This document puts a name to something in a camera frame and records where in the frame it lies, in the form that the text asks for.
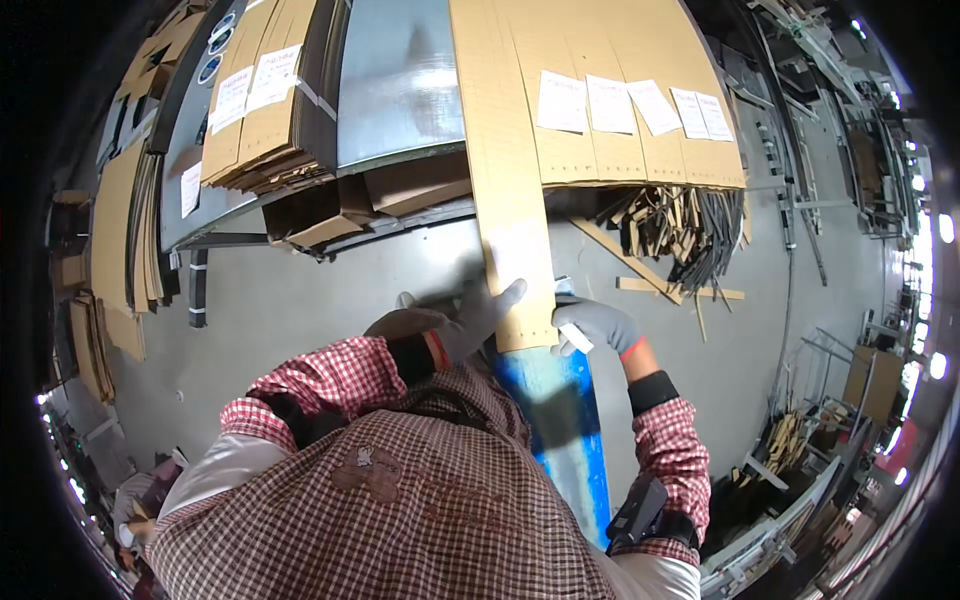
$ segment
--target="black wristband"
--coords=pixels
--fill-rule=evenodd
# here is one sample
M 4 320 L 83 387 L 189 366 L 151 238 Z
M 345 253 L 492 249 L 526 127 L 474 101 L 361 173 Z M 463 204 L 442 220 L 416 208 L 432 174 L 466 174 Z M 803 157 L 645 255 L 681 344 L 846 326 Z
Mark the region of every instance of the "black wristband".
M 630 384 L 627 393 L 630 395 L 630 407 L 634 411 L 634 417 L 680 396 L 666 371 L 653 372 L 638 379 Z
M 420 383 L 436 370 L 433 354 L 430 353 L 430 347 L 423 339 L 422 333 L 387 340 L 387 350 L 394 357 L 396 373 L 407 386 Z

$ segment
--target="checkered sleeve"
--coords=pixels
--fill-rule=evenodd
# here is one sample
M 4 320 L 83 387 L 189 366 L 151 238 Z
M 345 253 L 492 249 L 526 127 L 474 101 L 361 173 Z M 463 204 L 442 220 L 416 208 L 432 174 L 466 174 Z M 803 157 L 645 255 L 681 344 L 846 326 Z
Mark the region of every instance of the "checkered sleeve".
M 247 396 L 292 396 L 306 416 L 326 411 L 352 420 L 406 392 L 386 340 L 358 337 L 291 358 L 254 381 Z
M 636 458 L 640 469 L 654 474 L 666 487 L 665 510 L 687 513 L 700 543 L 709 523 L 709 454 L 693 428 L 696 410 L 674 398 L 634 418 Z M 613 554 L 641 552 L 700 565 L 700 555 L 676 540 L 652 539 L 637 546 L 614 548 Z

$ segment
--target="gray work glove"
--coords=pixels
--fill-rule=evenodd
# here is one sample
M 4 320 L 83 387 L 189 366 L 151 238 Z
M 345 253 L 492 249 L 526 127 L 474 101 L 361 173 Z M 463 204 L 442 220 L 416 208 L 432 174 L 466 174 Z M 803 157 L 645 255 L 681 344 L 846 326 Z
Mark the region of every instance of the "gray work glove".
M 523 279 L 514 281 L 496 297 L 490 293 L 485 278 L 465 283 L 457 318 L 434 329 L 446 359 L 459 363 L 479 350 L 493 335 L 500 320 L 526 293 L 527 282 Z
M 639 325 L 626 313 L 593 300 L 557 296 L 553 326 L 568 323 L 577 325 L 592 344 L 609 344 L 621 358 L 640 341 Z M 560 343 L 550 350 L 555 355 L 569 356 L 575 349 L 561 332 Z

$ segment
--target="white cap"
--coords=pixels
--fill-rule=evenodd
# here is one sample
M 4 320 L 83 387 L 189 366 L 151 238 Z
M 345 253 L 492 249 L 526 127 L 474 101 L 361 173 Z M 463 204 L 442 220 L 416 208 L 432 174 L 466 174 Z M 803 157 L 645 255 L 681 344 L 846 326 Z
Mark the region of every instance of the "white cap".
M 133 532 L 127 526 L 127 523 L 122 523 L 117 529 L 120 530 L 120 545 L 125 548 L 131 547 L 133 545 Z

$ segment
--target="gray floor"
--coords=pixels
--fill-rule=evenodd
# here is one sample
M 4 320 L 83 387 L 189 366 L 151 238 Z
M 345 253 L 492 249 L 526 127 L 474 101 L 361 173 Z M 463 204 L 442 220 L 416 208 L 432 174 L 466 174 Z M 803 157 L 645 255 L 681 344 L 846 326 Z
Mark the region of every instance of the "gray floor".
M 740 105 L 744 123 L 754 109 Z M 807 121 L 820 200 L 846 196 L 839 157 L 827 126 Z M 756 131 L 746 131 L 750 164 L 765 177 Z M 710 473 L 722 476 L 753 446 L 774 378 L 783 332 L 787 257 L 783 250 L 775 192 L 752 196 L 753 244 L 734 257 L 724 287 L 742 290 L 733 314 L 722 303 L 704 302 L 708 342 L 701 341 L 692 302 L 674 306 L 652 294 L 615 289 L 617 276 L 632 273 L 566 223 L 551 224 L 554 273 L 573 277 L 578 293 L 636 317 L 657 351 L 660 365 L 697 408 L 697 430 L 710 452 Z M 262 228 L 258 215 L 231 228 Z M 855 209 L 823 211 L 818 239 L 827 262 L 829 287 L 822 287 L 810 244 L 798 231 L 796 294 L 788 359 L 796 365 L 796 393 L 808 395 L 799 338 L 815 325 L 852 343 L 864 310 L 879 311 L 900 285 L 897 257 L 857 230 Z M 218 433 L 218 413 L 248 385 L 290 356 L 339 338 L 360 334 L 394 307 L 397 294 L 418 297 L 442 292 L 479 260 L 474 222 L 408 233 L 342 254 L 334 263 L 276 249 L 215 250 L 207 283 L 209 325 L 187 326 L 184 296 L 156 315 L 147 315 L 147 362 L 114 352 L 116 412 L 131 455 L 141 468 L 155 451 L 178 444 L 199 457 Z M 186 289 L 185 278 L 182 281 Z M 611 504 L 618 505 L 636 476 L 625 381 L 612 351 L 590 356 Z M 844 373 L 834 370 L 828 389 L 839 394 Z M 178 400 L 182 392 L 182 401 Z

